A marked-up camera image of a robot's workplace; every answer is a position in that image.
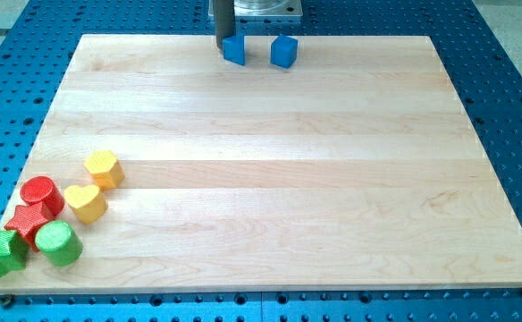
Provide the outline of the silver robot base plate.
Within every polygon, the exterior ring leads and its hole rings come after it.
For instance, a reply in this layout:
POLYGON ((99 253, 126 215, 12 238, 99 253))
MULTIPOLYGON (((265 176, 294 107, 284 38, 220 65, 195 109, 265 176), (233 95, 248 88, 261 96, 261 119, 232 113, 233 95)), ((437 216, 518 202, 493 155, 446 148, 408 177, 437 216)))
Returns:
POLYGON ((301 0, 234 0, 234 12, 240 19, 300 19, 301 0))

